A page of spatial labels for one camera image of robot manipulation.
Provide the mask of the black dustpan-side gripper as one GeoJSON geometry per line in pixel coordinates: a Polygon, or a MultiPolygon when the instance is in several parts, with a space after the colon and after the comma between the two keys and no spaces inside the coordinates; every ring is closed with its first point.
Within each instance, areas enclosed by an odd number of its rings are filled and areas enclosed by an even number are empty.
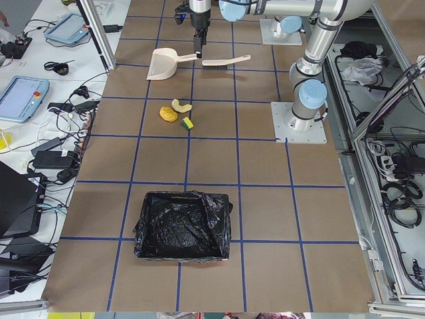
{"type": "Polygon", "coordinates": [[[196,30],[193,36],[193,52],[202,58],[202,46],[207,43],[207,29],[211,19],[211,0],[189,0],[191,25],[196,30]]]}

